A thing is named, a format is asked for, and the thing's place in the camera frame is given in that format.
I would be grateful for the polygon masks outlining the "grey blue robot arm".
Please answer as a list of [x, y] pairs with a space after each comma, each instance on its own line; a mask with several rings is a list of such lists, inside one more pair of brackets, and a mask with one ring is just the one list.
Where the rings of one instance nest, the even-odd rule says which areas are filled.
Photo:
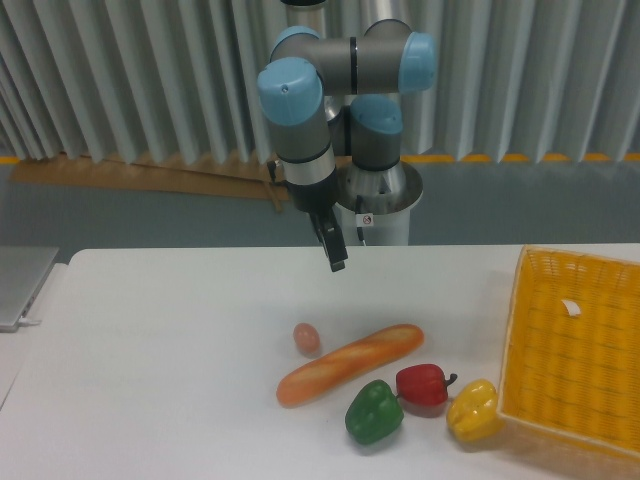
[[333, 271], [351, 245], [406, 244], [423, 193], [420, 174], [401, 158], [394, 96], [432, 87], [434, 41], [392, 8], [374, 1], [370, 11], [359, 37], [285, 29], [257, 78], [275, 153], [269, 174], [310, 219]]

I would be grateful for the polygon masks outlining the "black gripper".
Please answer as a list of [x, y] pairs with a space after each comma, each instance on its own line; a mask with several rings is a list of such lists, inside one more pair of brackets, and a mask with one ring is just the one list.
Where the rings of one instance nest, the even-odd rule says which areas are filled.
[[338, 200], [338, 178], [329, 175], [320, 182], [298, 185], [286, 181], [294, 206], [309, 217], [319, 243], [322, 245], [332, 272], [345, 268], [348, 254], [340, 224], [332, 209]]

